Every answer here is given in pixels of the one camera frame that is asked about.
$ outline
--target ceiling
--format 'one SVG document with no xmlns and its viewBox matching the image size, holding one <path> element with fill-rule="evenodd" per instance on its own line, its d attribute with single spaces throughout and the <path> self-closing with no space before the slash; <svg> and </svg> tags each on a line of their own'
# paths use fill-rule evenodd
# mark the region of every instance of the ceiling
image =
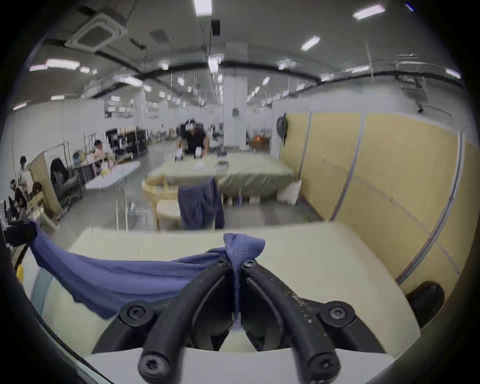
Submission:
<svg viewBox="0 0 480 384">
<path fill-rule="evenodd" d="M 356 20 L 355 11 L 372 3 L 363 0 L 212 0 L 213 15 L 196 17 L 192 0 L 101 0 L 84 1 L 83 6 L 72 10 L 58 27 L 47 36 L 49 42 L 62 45 L 62 41 L 86 22 L 86 13 L 108 6 L 126 22 L 128 34 L 101 51 L 108 58 L 62 46 L 43 45 L 32 60 L 32 65 L 43 64 L 48 58 L 76 60 L 91 69 L 89 73 L 49 68 L 28 72 L 15 103 L 37 103 L 50 100 L 53 95 L 81 97 L 95 84 L 108 89 L 114 84 L 115 74 L 136 75 L 159 68 L 161 60 L 170 66 L 200 62 L 205 63 L 208 52 L 221 53 L 225 60 L 269 64 L 290 59 L 295 70 L 320 76 L 338 73 L 345 68 L 369 63 L 369 50 L 373 67 L 393 62 L 400 54 L 415 54 L 422 61 L 448 68 L 455 68 L 448 52 L 433 33 L 422 23 L 415 12 L 409 11 L 403 2 L 380 0 L 386 11 L 382 14 Z M 219 19 L 220 36 L 210 38 L 210 22 Z M 161 30 L 163 40 L 155 40 L 151 32 Z M 301 45 L 317 35 L 320 42 L 306 52 Z M 145 49 L 131 42 L 133 38 Z M 247 52 L 225 49 L 227 42 L 248 43 Z M 294 91 L 297 78 L 253 70 L 242 70 L 248 79 L 248 92 L 261 86 L 255 99 L 274 96 L 288 88 Z M 185 79 L 185 85 L 177 78 Z M 262 86 L 262 79 L 270 81 Z M 164 75 L 146 81 L 152 91 L 146 93 L 147 101 L 158 102 L 158 92 L 172 93 L 189 104 L 198 100 L 187 92 L 188 86 L 197 88 L 206 104 L 218 103 L 215 84 L 208 70 L 187 71 Z M 131 85 L 122 88 L 125 97 L 138 92 Z"/>
</svg>

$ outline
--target white folding table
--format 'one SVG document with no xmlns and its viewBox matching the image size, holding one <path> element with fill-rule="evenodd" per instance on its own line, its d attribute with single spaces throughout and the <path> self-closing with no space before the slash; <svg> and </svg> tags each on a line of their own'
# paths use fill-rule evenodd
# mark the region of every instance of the white folding table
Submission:
<svg viewBox="0 0 480 384">
<path fill-rule="evenodd" d="M 128 231 L 128 204 L 124 187 L 127 185 L 127 176 L 140 166 L 140 161 L 117 165 L 112 172 L 105 176 L 97 176 L 85 184 L 86 190 L 103 190 L 115 185 L 115 218 L 117 221 L 117 230 L 119 230 L 119 185 L 118 182 L 123 179 L 124 185 L 121 190 L 125 199 L 125 227 Z"/>
</svg>

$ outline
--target man in black shirt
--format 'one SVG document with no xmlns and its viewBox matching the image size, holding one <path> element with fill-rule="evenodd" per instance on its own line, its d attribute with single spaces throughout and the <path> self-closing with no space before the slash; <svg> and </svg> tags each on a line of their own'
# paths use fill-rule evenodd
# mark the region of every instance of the man in black shirt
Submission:
<svg viewBox="0 0 480 384">
<path fill-rule="evenodd" d="M 202 129 L 198 129 L 193 123 L 193 127 L 187 127 L 185 134 L 180 138 L 178 149 L 181 148 L 183 140 L 187 141 L 188 148 L 186 154 L 194 154 L 197 147 L 201 147 L 204 153 L 210 150 L 210 140 Z"/>
</svg>

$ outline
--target white wall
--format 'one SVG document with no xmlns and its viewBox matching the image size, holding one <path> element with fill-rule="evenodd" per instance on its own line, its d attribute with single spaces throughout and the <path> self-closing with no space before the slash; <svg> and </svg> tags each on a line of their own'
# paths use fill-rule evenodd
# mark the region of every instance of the white wall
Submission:
<svg viewBox="0 0 480 384">
<path fill-rule="evenodd" d="M 27 162 L 40 152 L 64 141 L 69 142 L 70 154 L 84 148 L 84 133 L 105 131 L 104 102 L 101 100 L 62 100 L 32 104 L 10 114 L 0 142 L 0 199 L 9 193 L 10 180 L 20 168 L 20 157 Z M 51 161 L 63 148 L 47 152 Z"/>
<path fill-rule="evenodd" d="M 466 138 L 478 147 L 477 128 L 467 96 L 455 88 L 447 90 L 443 86 L 438 87 L 434 81 L 427 81 L 426 90 L 427 104 L 447 111 L 453 118 L 432 108 L 425 108 L 424 112 L 419 114 L 416 103 L 401 93 L 400 84 L 384 78 L 374 83 L 351 81 L 323 85 L 315 94 L 274 102 L 271 154 L 274 157 L 280 154 L 281 140 L 276 134 L 277 118 L 284 113 L 303 112 L 408 114 L 435 121 L 457 132 L 465 132 Z"/>
</svg>

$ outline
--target beige chair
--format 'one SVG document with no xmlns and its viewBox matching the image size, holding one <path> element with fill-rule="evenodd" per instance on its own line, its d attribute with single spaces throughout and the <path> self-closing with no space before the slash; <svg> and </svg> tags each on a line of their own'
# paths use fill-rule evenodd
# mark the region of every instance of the beige chair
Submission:
<svg viewBox="0 0 480 384">
<path fill-rule="evenodd" d="M 160 230 L 160 221 L 174 222 L 180 226 L 180 207 L 178 203 L 178 186 L 169 186 L 165 175 L 145 178 L 142 189 L 152 208 L 154 225 Z"/>
</svg>

